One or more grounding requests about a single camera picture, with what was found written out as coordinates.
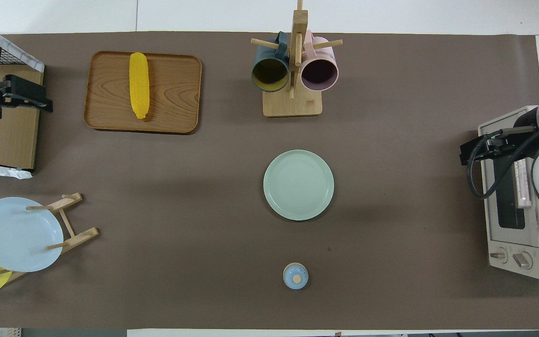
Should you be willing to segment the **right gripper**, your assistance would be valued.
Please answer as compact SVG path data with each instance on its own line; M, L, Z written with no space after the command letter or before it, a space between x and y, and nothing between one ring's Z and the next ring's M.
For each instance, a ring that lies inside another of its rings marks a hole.
M496 158L503 155L504 141L526 141L538 130L536 126L500 129L499 135L482 135L460 145L460 164L467 166L473 150L478 146L478 158Z

